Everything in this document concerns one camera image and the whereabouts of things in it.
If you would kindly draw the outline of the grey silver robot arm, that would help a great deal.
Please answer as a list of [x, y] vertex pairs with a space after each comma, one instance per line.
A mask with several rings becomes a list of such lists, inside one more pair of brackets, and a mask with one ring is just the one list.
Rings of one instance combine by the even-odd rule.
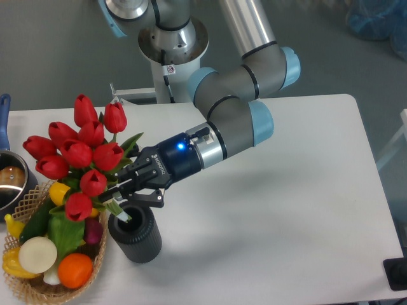
[[173, 183], [189, 177], [262, 141], [273, 133], [273, 118], [262, 98], [300, 76], [295, 52], [277, 44], [259, 1], [221, 1], [241, 66], [221, 74], [202, 67], [209, 37], [190, 14], [188, 1], [100, 1], [117, 37], [125, 22], [138, 22], [138, 44], [150, 61], [152, 88], [113, 90], [116, 100], [153, 98], [159, 104], [191, 102], [205, 122], [153, 147], [129, 147], [134, 162], [117, 174], [117, 185], [101, 202], [126, 201], [162, 207]]

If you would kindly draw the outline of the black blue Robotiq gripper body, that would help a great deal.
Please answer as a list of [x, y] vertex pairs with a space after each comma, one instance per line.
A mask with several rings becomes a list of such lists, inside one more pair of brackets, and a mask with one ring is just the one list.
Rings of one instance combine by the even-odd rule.
[[168, 189], [202, 169], [196, 149], [186, 133], [179, 133], [141, 150], [125, 168], [125, 190]]

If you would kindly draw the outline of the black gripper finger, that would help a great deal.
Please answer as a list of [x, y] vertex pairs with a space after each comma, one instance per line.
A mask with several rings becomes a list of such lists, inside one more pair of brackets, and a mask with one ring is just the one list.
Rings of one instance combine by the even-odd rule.
[[136, 192], [120, 191], [118, 187], [113, 187], [100, 194], [98, 199], [100, 202], [115, 199], [116, 201], [125, 201], [139, 207], [162, 208], [164, 206], [164, 193], [164, 189], [154, 190], [151, 194], [139, 194]]
[[140, 147], [138, 144], [134, 144], [128, 151], [125, 151], [124, 157], [118, 163], [118, 165], [113, 170], [113, 175], [117, 181], [120, 180], [120, 172], [126, 167], [134, 162], [134, 159], [140, 155]]

